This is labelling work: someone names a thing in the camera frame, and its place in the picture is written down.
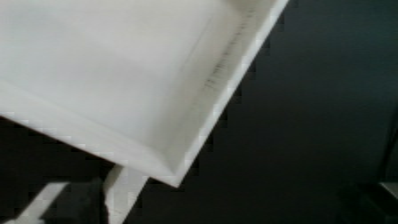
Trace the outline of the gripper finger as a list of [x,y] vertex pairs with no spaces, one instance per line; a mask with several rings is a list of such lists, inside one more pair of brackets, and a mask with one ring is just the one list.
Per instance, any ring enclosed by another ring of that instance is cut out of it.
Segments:
[[108,224],[101,179],[49,183],[5,224]]

